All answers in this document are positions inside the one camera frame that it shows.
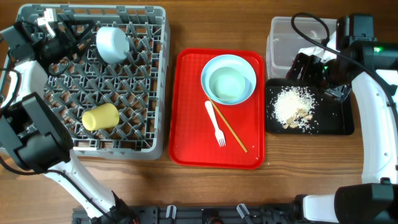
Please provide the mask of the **light blue cup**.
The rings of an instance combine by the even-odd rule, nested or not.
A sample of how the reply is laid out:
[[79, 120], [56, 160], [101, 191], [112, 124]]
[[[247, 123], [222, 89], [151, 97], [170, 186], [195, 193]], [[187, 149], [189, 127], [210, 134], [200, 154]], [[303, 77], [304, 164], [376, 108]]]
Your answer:
[[101, 27], [96, 35], [96, 48], [100, 57], [108, 64], [121, 63], [127, 58], [129, 42], [122, 29]]

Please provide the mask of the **light green bowl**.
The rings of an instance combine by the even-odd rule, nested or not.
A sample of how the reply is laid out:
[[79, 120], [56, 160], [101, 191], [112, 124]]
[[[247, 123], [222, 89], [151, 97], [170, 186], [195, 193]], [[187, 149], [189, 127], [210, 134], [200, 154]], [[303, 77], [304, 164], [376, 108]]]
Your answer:
[[216, 69], [209, 79], [210, 91], [220, 101], [237, 100], [243, 94], [245, 85], [244, 76], [231, 67]]

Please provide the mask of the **yellow plastic cup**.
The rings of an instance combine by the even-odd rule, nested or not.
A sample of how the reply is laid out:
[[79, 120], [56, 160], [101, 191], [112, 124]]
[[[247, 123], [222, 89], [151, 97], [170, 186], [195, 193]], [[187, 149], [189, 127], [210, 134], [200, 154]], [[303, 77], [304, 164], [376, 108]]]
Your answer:
[[89, 131], [113, 128], [119, 123], [119, 112], [113, 104], [105, 103], [85, 111], [81, 122], [83, 127]]

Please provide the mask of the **wooden chopstick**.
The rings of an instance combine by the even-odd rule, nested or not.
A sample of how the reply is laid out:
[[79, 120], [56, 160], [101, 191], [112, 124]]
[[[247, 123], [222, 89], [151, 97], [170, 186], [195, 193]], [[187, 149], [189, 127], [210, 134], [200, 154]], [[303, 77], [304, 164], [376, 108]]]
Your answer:
[[243, 142], [240, 140], [240, 138], [238, 137], [238, 135], [235, 133], [235, 131], [233, 130], [233, 128], [231, 127], [231, 125], [228, 123], [228, 121], [226, 120], [226, 118], [223, 116], [223, 114], [221, 113], [221, 111], [218, 109], [218, 107], [215, 105], [215, 103], [213, 102], [213, 100], [208, 96], [208, 101], [211, 101], [212, 105], [213, 105], [213, 109], [214, 111], [216, 111], [218, 113], [218, 115], [220, 116], [220, 118], [223, 120], [223, 122], [225, 123], [225, 125], [227, 126], [227, 128], [229, 129], [229, 131], [231, 132], [231, 134], [234, 136], [235, 140], [238, 142], [238, 144], [241, 146], [242, 150], [245, 153], [248, 153], [248, 150], [246, 149], [246, 146], [243, 144]]

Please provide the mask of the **white plastic fork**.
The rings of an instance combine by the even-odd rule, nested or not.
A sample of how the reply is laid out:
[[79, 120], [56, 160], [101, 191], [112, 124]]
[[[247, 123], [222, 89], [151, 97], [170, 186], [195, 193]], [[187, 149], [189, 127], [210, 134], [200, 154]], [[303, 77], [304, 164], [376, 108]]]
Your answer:
[[205, 101], [205, 108], [206, 108], [206, 110], [208, 112], [208, 115], [209, 115], [209, 117], [211, 119], [211, 122], [213, 124], [213, 127], [215, 129], [215, 138], [216, 138], [216, 140], [218, 142], [218, 145], [220, 147], [223, 147], [223, 146], [226, 145], [225, 137], [224, 137], [224, 134], [223, 134], [222, 130], [218, 126], [218, 122], [216, 120], [215, 111], [213, 109], [213, 105], [212, 105], [211, 101]]

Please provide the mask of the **white napkin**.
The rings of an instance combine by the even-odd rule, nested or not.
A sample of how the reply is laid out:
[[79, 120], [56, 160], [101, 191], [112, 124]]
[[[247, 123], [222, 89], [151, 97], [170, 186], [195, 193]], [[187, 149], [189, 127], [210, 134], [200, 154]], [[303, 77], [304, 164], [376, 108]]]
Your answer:
[[301, 48], [298, 52], [308, 56], [314, 55], [319, 58], [323, 58], [329, 55], [327, 50], [317, 46]]

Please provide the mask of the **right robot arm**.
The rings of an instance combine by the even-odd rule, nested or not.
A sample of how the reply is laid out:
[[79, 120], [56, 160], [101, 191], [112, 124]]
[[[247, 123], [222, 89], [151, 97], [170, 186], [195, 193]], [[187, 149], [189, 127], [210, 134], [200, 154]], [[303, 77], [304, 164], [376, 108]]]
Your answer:
[[291, 222], [397, 222], [397, 44], [379, 42], [373, 17], [350, 14], [336, 23], [333, 59], [298, 54], [287, 73], [319, 88], [350, 85], [361, 119], [364, 164], [359, 185], [330, 195], [298, 195]]

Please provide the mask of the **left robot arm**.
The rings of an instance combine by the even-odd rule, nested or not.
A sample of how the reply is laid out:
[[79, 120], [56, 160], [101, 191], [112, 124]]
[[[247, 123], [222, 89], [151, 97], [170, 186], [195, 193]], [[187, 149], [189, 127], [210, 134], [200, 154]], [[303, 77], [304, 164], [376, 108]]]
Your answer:
[[81, 58], [94, 41], [95, 22], [57, 19], [45, 25], [16, 21], [1, 30], [14, 64], [2, 71], [11, 86], [1, 104], [1, 146], [18, 166], [19, 175], [40, 175], [62, 186], [85, 209], [91, 223], [139, 223], [138, 216], [112, 190], [101, 185], [80, 162], [64, 124], [44, 101], [50, 67]]

